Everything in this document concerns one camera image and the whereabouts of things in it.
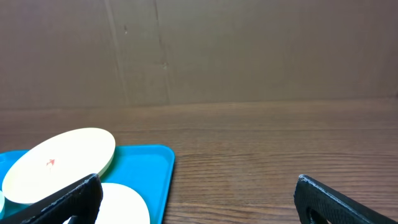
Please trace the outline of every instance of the brown wall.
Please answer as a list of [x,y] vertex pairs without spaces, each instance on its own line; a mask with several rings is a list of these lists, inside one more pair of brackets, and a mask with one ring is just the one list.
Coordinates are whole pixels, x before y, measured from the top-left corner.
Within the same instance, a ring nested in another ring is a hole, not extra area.
[[394,96],[396,0],[0,1],[0,108]]

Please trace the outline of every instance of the blue tray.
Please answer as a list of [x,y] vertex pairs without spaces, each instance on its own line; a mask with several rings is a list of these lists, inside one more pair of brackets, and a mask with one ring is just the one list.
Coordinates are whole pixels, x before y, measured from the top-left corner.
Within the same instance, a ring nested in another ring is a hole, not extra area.
[[[0,179],[27,150],[0,154]],[[148,206],[150,223],[162,223],[174,167],[174,152],[161,145],[118,146],[104,183],[118,183],[134,189]],[[6,200],[4,217],[26,208],[26,205]]]

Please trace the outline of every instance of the wooden tabletop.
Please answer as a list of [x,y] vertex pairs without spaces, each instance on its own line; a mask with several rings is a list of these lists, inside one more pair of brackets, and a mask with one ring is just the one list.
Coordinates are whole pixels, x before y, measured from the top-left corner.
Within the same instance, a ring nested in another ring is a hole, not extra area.
[[104,128],[177,158],[166,223],[299,223],[299,174],[398,221],[398,101],[0,111],[0,151]]

